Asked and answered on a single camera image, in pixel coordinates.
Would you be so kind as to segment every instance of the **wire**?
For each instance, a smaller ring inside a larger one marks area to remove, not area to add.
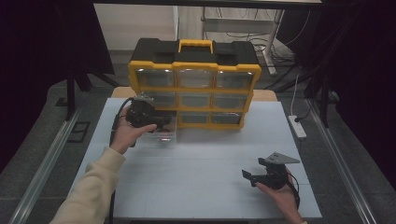
[[[268,10],[265,9],[265,13],[267,14],[268,18],[270,19],[270,21],[272,20],[272,18],[270,17],[270,14],[268,14]]]
[[[300,139],[300,145],[299,145],[299,148],[298,148],[298,153],[301,153],[301,149],[303,148],[303,140],[304,139]]]
[[[281,81],[281,80],[282,80],[282,79],[294,68],[295,65],[296,65],[296,64],[292,65],[292,66],[288,69],[288,71],[286,71],[286,73],[284,73],[284,74],[282,74],[281,76],[279,76],[279,78],[278,78],[276,81],[274,81],[271,85],[265,87],[264,89],[265,89],[265,90],[268,90],[268,88],[273,87],[276,83],[278,83],[279,81]]]
[[[297,118],[295,121],[296,121],[296,122],[300,122],[300,120],[306,119],[306,117],[308,117],[309,113],[311,112],[311,109],[312,109],[312,104],[309,106],[309,109],[308,109],[308,111],[306,112],[306,114],[305,114],[303,117]]]
[[[246,15],[247,15],[247,18],[248,18],[248,8],[247,8],[247,10],[245,11],[245,15],[244,15],[241,19],[244,19],[244,18],[246,17]]]
[[[117,113],[116,117],[114,118],[113,121],[113,126],[111,126],[111,135],[110,135],[110,144],[109,146],[111,146],[111,144],[113,143],[113,139],[114,139],[114,134],[116,133],[118,124],[119,124],[119,119],[125,116],[121,116],[121,111],[122,109],[125,107],[125,105],[132,101],[134,98],[128,98],[126,99],[122,105],[120,106],[119,112]],[[111,200],[110,200],[110,211],[108,212],[108,223],[109,224],[113,224],[113,217],[114,217],[114,203],[116,201],[116,191],[114,190],[114,192],[111,194]]]
[[[300,185],[298,184],[297,178],[289,172],[288,172],[288,174],[296,181],[297,193],[300,193]]]
[[[299,61],[302,62],[302,61],[304,61],[304,60],[309,60],[309,59],[314,60],[315,57],[316,57],[316,55],[317,55],[319,52],[322,52],[322,51],[323,51],[322,48],[323,48],[324,44],[325,44],[326,42],[328,42],[328,41],[337,33],[337,31],[342,27],[342,25],[343,25],[345,22],[347,22],[347,18],[344,18],[343,21],[341,21],[340,23],[338,23],[338,25],[332,30],[332,32],[329,33],[325,39],[323,39],[320,43],[318,43],[318,44],[315,46],[315,49],[313,49],[313,50],[311,50],[310,52],[306,53],[305,56],[302,57]]]
[[[253,20],[256,20],[256,18],[257,18],[257,14],[259,13],[259,9],[257,9],[256,10],[256,14],[254,15],[254,18],[253,18]],[[218,14],[218,17],[219,18],[223,18],[223,16],[222,16],[222,12],[221,12],[221,8],[220,7],[216,7],[216,14]],[[230,35],[229,33],[225,33],[227,36],[229,36],[229,37],[233,37],[233,38],[247,38],[247,41],[248,41],[248,38],[249,37],[251,37],[251,36],[257,36],[257,35],[266,35],[266,34],[255,34],[255,35],[251,35],[251,34],[247,34],[247,35]]]
[[[296,40],[296,39],[301,35],[301,33],[303,32],[303,30],[304,30],[306,24],[308,23],[309,15],[311,15],[311,11],[308,11],[308,15],[306,16],[306,20],[305,20],[304,26],[303,26],[303,28],[301,29],[300,33],[297,34],[297,36],[294,37],[294,39],[292,39],[292,40],[289,41],[288,43],[284,44],[283,46],[277,47],[277,48],[282,48],[282,47],[287,46],[288,44],[292,43],[294,40]]]
[[[253,46],[264,46],[264,47],[266,47],[266,45],[264,45],[264,44],[254,44],[254,43],[252,42],[252,40],[268,41],[267,39],[264,39],[264,38],[250,38],[250,39],[248,40],[250,43],[253,44]],[[276,52],[273,52],[273,51],[270,51],[270,53],[271,53],[270,56],[271,56],[271,58],[273,59],[273,61],[276,61],[277,63],[294,63],[294,60],[293,60],[293,59],[281,57],[281,56],[279,56],[279,55],[276,55]],[[265,65],[264,67],[275,67],[275,66],[281,66],[281,65],[282,65],[282,64],[277,64],[277,65],[273,65],[273,66]]]
[[[296,83],[294,84],[294,93],[293,93],[293,99],[291,100],[291,104],[290,104],[290,114],[293,115],[293,103],[294,103],[294,98],[296,96],[296,91],[297,91],[297,84],[298,84],[298,77],[300,76],[300,74],[297,75],[296,78]]]

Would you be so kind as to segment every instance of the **black cable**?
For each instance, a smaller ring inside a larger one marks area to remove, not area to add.
[[[268,14],[268,9],[265,9],[265,13],[267,13],[267,16],[270,20],[272,20],[272,18],[270,17],[270,14]]]
[[[304,139],[300,139],[300,145],[299,145],[299,148],[298,148],[298,153],[301,153],[301,149],[303,147],[303,140]]]
[[[267,42],[268,42],[268,40],[263,39],[263,38],[250,38],[249,41],[252,41],[252,40],[255,40],[255,39],[257,39],[257,40],[263,40],[263,41],[267,41]]]
[[[228,33],[225,33],[229,37],[234,37],[234,38],[245,38],[245,37],[250,37],[250,36],[257,36],[257,35],[265,35],[265,34],[254,34],[254,35],[230,35]]]
[[[288,71],[286,71],[286,73],[282,74],[281,76],[279,76],[279,78],[277,80],[275,80],[271,85],[265,87],[265,90],[268,90],[268,88],[273,87],[276,83],[278,83],[279,81],[281,81],[285,76],[287,76],[289,74],[289,72],[296,66],[296,64],[292,65]]]
[[[296,118],[294,121],[300,122],[302,119],[306,119],[306,117],[308,117],[309,113],[311,112],[311,109],[312,109],[312,104],[311,106],[309,106],[308,112],[306,112],[306,114],[303,117]]]
[[[311,59],[311,61],[313,61],[317,54],[323,51],[323,47],[326,46],[325,44],[331,39],[333,38],[333,36],[337,33],[337,31],[342,27],[342,25],[347,22],[347,18],[344,18],[343,21],[341,21],[333,30],[332,32],[327,35],[327,37],[325,39],[323,39],[320,43],[318,43],[315,46],[315,49],[311,50],[310,52],[306,53],[305,56],[301,57],[301,59],[299,61],[305,61],[305,60],[309,60]]]
[[[128,98],[122,103],[119,112],[117,115],[114,117],[113,125],[111,126],[111,134],[110,134],[110,141],[109,141],[109,146],[113,143],[114,140],[114,135],[116,133],[118,124],[119,124],[119,119],[125,116],[121,116],[121,111],[125,107],[128,102],[132,101],[134,98]],[[108,212],[108,223],[113,224],[113,219],[114,219],[114,202],[116,201],[116,191],[111,194],[111,200],[110,200],[110,211]]]
[[[288,174],[295,180],[296,185],[297,185],[297,192],[300,193],[300,185],[298,183],[297,178],[294,175],[292,175],[291,173],[288,173]]]
[[[293,179],[296,181],[297,189],[294,187],[294,185],[289,180],[286,182],[286,184],[289,186],[289,188],[291,189],[291,191],[293,193],[294,199],[296,201],[297,209],[298,209],[300,207],[300,195],[299,195],[300,185],[298,184],[297,178],[294,175],[292,175],[290,173],[288,173],[288,174],[291,175],[291,177],[293,177]]]
[[[258,9],[258,8],[256,9],[256,14],[254,15],[253,20],[256,20],[256,18],[257,18],[257,13],[259,13],[259,9]]]

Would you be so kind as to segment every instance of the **beige sleeve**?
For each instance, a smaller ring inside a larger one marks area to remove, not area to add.
[[[104,223],[124,161],[120,153],[105,147],[99,160],[88,164],[51,223]]]

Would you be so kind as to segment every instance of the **person's right hand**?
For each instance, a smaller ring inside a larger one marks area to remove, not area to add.
[[[135,128],[126,121],[125,116],[129,107],[123,108],[120,113],[119,123],[116,133],[114,134],[111,148],[123,155],[129,146],[136,142],[137,138],[143,133],[154,131],[157,128],[156,124],[150,124],[141,128]]]
[[[289,175],[289,182],[293,183],[291,175]],[[262,183],[256,183],[256,186],[272,198],[276,207],[290,224],[301,224],[304,222],[298,212],[293,192],[289,186],[285,185],[282,189],[270,189]]]

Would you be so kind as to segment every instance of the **black curtain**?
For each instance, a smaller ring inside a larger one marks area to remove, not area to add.
[[[396,17],[386,1],[370,0],[331,63],[331,87],[342,119],[396,188]]]
[[[69,72],[80,79],[114,70],[92,2],[2,1],[0,31],[3,170],[34,125],[50,86]]]

